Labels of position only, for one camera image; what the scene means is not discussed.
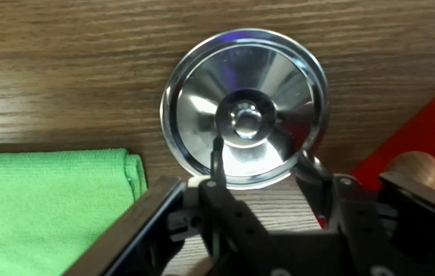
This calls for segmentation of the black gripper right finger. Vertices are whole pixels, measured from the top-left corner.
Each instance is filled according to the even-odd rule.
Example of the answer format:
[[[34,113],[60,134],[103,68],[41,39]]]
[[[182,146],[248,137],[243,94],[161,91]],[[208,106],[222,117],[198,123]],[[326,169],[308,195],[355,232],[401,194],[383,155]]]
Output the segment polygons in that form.
[[[401,174],[384,172],[378,182],[378,200],[397,212],[392,244],[435,270],[435,191]]]

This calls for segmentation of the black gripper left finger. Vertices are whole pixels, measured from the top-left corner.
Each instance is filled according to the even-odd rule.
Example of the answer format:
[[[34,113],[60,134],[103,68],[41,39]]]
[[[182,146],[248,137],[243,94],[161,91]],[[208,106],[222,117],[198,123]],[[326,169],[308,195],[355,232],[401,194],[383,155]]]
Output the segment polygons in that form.
[[[116,220],[66,276],[159,276],[182,241],[173,241],[168,215],[182,205],[185,185],[162,178]]]

